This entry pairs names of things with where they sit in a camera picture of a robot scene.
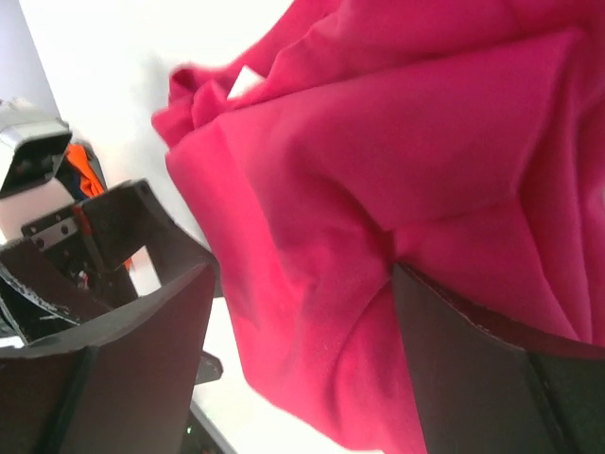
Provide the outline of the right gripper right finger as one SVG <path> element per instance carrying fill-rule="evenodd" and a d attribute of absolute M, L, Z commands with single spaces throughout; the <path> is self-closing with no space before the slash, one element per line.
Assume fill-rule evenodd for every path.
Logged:
<path fill-rule="evenodd" d="M 600 453 L 604 351 L 396 265 L 393 296 L 430 453 Z"/>

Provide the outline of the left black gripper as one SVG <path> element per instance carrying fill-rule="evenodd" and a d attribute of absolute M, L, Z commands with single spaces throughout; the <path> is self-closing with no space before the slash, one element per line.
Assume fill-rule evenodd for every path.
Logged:
<path fill-rule="evenodd" d="M 136 300 L 126 263 L 140 250 L 163 285 L 211 262 L 145 180 L 63 206 L 21 232 L 1 248 L 1 318 L 25 344 Z"/>

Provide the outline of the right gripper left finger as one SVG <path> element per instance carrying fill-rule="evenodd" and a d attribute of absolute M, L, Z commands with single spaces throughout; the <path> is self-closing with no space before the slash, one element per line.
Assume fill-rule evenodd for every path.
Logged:
<path fill-rule="evenodd" d="M 1 352 L 5 453 L 176 453 L 210 315 L 199 265 L 83 325 Z"/>

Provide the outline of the pink t shirt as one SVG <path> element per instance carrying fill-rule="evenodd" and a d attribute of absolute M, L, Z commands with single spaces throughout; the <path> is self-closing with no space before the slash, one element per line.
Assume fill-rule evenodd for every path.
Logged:
<path fill-rule="evenodd" d="M 600 1 L 296 1 L 152 124 L 245 378 L 346 448 L 424 452 L 396 262 L 604 342 Z"/>

